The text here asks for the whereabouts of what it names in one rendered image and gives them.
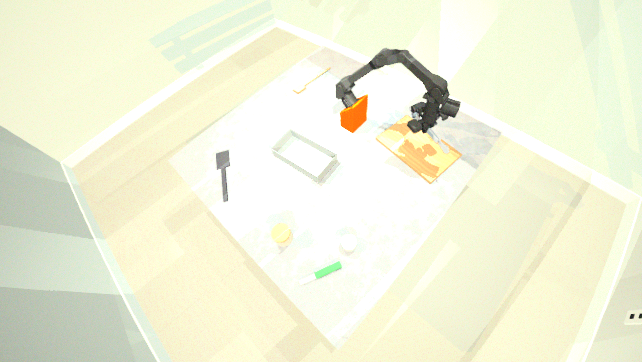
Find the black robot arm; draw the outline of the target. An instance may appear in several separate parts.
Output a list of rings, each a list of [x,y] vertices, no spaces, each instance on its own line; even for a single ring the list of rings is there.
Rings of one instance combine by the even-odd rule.
[[[345,109],[352,107],[360,100],[352,91],[355,85],[354,83],[372,70],[378,70],[386,65],[395,63],[405,66],[424,84],[427,91],[422,96],[423,99],[426,99],[426,103],[421,101],[410,107],[413,113],[417,112],[418,116],[421,117],[424,113],[423,108],[430,113],[435,113],[440,108],[442,114],[455,118],[460,109],[461,101],[450,99],[447,81],[439,75],[430,72],[417,58],[413,57],[408,50],[384,47],[369,63],[335,84],[336,98],[342,100],[342,103],[346,107]],[[439,107],[440,104],[441,107]]]

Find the grey rectangular roasting tin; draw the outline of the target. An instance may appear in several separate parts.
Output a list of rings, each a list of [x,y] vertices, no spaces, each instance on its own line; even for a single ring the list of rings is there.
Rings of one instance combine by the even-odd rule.
[[[270,149],[274,156],[318,183],[338,161],[335,152],[291,128]]]

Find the grey spatula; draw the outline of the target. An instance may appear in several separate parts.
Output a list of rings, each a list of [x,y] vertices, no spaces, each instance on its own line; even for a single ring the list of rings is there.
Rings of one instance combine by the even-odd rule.
[[[229,149],[220,151],[216,153],[216,165],[217,170],[221,169],[221,187],[222,187],[222,199],[223,203],[228,201],[227,194],[227,181],[226,181],[226,169],[225,167],[230,166],[229,160]]]

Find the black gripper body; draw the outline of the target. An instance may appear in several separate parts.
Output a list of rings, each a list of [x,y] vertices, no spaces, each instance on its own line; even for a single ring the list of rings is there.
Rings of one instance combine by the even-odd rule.
[[[435,113],[427,112],[425,108],[423,108],[422,110],[424,111],[424,113],[421,115],[421,119],[412,119],[407,123],[407,127],[413,132],[413,134],[420,132],[422,128],[427,127],[430,123],[436,122],[438,119],[440,119],[440,117],[442,118],[442,121],[447,120],[449,117],[442,114],[440,108]]]

